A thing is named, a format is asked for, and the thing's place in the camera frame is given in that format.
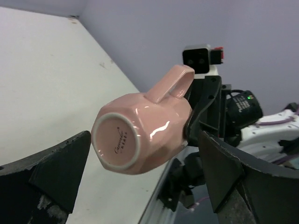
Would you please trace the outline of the pink ceramic mug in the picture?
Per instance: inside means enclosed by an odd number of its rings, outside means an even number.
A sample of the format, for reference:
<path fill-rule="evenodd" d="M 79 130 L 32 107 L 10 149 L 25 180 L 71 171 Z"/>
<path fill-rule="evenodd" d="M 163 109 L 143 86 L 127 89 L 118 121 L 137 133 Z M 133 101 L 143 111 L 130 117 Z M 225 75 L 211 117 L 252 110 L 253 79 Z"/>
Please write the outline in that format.
<path fill-rule="evenodd" d="M 109 171 L 138 175 L 166 163 L 187 145 L 191 114 L 185 94 L 194 69 L 175 65 L 146 93 L 130 93 L 103 106 L 93 124 L 92 146 Z"/>

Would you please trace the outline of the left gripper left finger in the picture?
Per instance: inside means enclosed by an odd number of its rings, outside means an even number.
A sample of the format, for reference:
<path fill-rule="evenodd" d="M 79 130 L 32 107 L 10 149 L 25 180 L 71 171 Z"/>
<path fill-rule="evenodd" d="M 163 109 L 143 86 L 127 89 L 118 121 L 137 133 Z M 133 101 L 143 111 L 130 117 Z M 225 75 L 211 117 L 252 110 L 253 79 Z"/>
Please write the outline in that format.
<path fill-rule="evenodd" d="M 91 145 L 83 131 L 0 167 L 2 224 L 65 224 L 73 212 Z"/>

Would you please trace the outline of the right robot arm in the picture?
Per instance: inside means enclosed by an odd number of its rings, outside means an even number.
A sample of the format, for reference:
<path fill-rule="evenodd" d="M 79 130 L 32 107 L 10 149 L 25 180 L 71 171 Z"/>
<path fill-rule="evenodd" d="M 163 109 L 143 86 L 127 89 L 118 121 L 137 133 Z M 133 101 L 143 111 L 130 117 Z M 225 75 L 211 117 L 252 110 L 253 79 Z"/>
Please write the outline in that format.
<path fill-rule="evenodd" d="M 195 79 L 185 98 L 192 113 L 184 134 L 192 147 L 198 145 L 200 131 L 206 131 L 229 145 L 275 164 L 299 155 L 299 105 L 288 104 L 281 112 L 264 116 L 251 91 L 233 90 L 219 76 Z M 205 179 L 199 153 L 189 154 L 183 162 L 175 159 L 158 194 L 165 207 L 176 210 L 182 196 L 187 208 L 194 206 L 194 187 Z"/>

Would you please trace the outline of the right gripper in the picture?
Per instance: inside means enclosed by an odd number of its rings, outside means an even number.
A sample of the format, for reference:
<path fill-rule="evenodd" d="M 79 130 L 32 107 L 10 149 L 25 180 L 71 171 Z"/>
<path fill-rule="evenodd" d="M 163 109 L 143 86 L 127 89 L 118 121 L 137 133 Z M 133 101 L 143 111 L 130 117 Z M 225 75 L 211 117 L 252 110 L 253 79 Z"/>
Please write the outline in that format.
<path fill-rule="evenodd" d="M 220 76 L 193 80 L 185 94 L 192 108 L 183 132 L 189 146 L 198 147 L 200 131 L 224 136 L 228 92 Z M 176 210 L 178 203 L 190 208 L 195 203 L 192 189 L 205 183 L 199 152 L 191 153 L 184 161 L 172 161 L 158 198 L 171 211 Z"/>

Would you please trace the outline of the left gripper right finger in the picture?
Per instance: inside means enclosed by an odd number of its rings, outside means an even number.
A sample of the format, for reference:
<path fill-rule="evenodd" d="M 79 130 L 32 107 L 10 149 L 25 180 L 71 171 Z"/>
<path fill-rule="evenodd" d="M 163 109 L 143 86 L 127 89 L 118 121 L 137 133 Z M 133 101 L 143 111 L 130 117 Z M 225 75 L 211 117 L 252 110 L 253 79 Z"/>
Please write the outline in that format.
<path fill-rule="evenodd" d="M 199 154 L 221 224 L 297 224 L 299 173 L 258 159 L 200 131 Z"/>

